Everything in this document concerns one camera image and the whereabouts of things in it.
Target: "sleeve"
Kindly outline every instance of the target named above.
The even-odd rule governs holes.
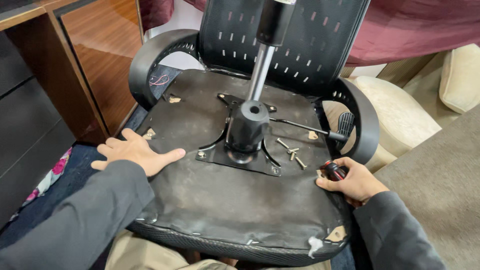
[[[446,269],[397,193],[380,192],[353,214],[374,269]]]
[[[62,201],[52,216],[0,251],[0,269],[88,269],[110,240],[154,198],[145,171],[110,163]]]

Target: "left hand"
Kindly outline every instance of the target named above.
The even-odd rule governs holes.
[[[130,160],[140,165],[146,176],[157,174],[163,167],[185,156],[185,150],[179,148],[166,154],[157,154],[150,149],[147,140],[135,133],[130,128],[122,130],[122,135],[127,139],[120,141],[108,138],[105,144],[97,147],[97,151],[107,157],[107,161],[96,160],[91,166],[97,170],[104,170],[107,165],[116,160]]]

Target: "floor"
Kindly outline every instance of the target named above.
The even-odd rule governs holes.
[[[152,91],[154,92],[154,95],[159,98],[169,83],[180,72],[180,69],[159,65],[154,76],[160,77],[162,75],[167,75],[168,81],[163,85],[153,86]],[[125,124],[125,128],[135,130],[142,123],[146,115],[147,111],[138,106]],[[80,190],[85,185],[88,178],[96,172],[96,170],[93,170],[90,167],[90,163],[94,160],[105,160],[105,157],[100,155],[95,147],[75,144],[72,149],[70,160],[65,167],[64,174],[59,180],[45,193],[44,196],[37,198],[23,208],[18,218],[9,223],[0,232],[0,249],[15,243],[38,224],[47,219],[52,214],[54,208],[62,200]],[[91,270],[100,270],[104,268],[108,251],[109,247],[107,247]],[[355,262],[350,245],[347,245],[342,252],[331,260],[331,262],[333,270],[354,270]]]

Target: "khaki pants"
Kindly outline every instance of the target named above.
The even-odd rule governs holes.
[[[328,260],[307,267],[281,269],[331,270],[331,267]],[[177,251],[123,230],[113,241],[105,270],[236,270],[236,268],[212,259],[188,264]]]

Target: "armrest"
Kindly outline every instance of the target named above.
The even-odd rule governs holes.
[[[373,105],[353,83],[343,78],[337,79],[333,87],[325,91],[325,96],[321,97],[319,102],[323,100],[343,103],[355,116],[353,122],[356,127],[355,144],[349,152],[341,155],[336,143],[327,140],[332,158],[350,157],[358,163],[367,163],[377,150],[380,135],[378,116]],[[320,120],[322,125],[328,125],[325,113],[321,115]]]
[[[152,71],[164,57],[176,51],[188,53],[198,60],[197,39],[198,30],[172,30],[153,37],[135,54],[128,84],[133,98],[145,110],[150,110],[157,102],[149,85]]]

